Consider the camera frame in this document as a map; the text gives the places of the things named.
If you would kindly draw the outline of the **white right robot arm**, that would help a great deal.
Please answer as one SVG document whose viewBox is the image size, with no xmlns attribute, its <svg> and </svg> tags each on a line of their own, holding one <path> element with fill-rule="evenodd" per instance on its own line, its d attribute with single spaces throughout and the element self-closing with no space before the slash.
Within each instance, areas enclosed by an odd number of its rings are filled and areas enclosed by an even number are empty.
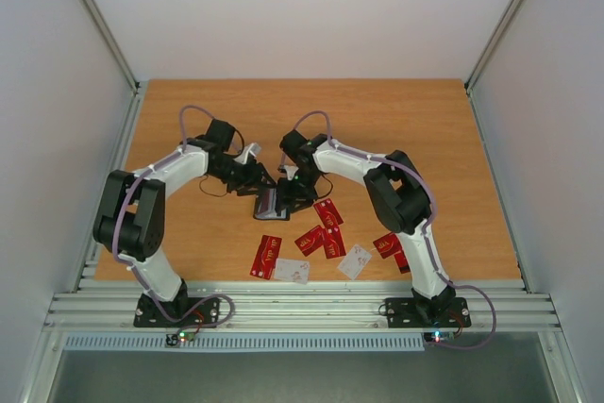
<svg viewBox="0 0 604 403">
<path fill-rule="evenodd" d="M 433 195 L 409 157 L 399 150 L 389 155 L 362 151 L 326 134 L 307 139 L 295 129 L 279 147 L 294 169 L 277 181 L 276 210 L 293 214 L 310 207 L 319 199 L 318 179 L 327 174 L 364 186 L 377 219 L 401 242 L 411 271 L 415 312 L 426 327 L 441 322 L 456 292 L 432 236 Z"/>
</svg>

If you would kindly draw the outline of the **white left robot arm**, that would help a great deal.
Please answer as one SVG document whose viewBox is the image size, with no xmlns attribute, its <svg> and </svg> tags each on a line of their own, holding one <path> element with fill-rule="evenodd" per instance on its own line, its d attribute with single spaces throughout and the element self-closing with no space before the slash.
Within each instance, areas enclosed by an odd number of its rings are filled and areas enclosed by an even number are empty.
<svg viewBox="0 0 604 403">
<path fill-rule="evenodd" d="M 276 187 L 257 160 L 260 146 L 229 148 L 239 130 L 214 119 L 199 136 L 185 137 L 174 152 L 135 172 L 107 176 L 92 235 L 143 287 L 140 312 L 169 326 L 184 323 L 198 307 L 162 249 L 167 199 L 203 176 L 220 180 L 229 193 L 256 195 Z"/>
</svg>

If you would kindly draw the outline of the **black leather card holder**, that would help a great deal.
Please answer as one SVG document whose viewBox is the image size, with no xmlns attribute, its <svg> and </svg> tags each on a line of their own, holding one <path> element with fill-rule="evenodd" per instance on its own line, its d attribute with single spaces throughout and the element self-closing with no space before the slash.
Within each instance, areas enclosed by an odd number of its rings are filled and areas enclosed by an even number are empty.
<svg viewBox="0 0 604 403">
<path fill-rule="evenodd" d="M 258 221 L 289 221 L 287 208 L 277 206 L 277 188 L 262 189 L 255 199 L 253 218 Z"/>
</svg>

